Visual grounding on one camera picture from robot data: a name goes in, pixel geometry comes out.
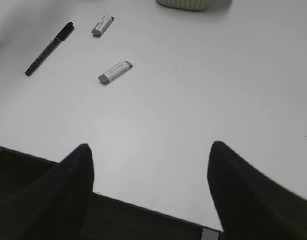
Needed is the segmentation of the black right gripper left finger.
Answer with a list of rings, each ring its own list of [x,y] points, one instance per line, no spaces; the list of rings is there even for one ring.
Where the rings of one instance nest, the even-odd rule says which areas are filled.
[[[0,200],[0,240],[77,240],[94,188],[88,144],[23,190]]]

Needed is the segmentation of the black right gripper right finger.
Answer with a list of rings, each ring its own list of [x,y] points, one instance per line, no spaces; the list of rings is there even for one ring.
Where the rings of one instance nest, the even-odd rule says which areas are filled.
[[[211,147],[207,180],[226,240],[307,240],[307,200],[222,141]]]

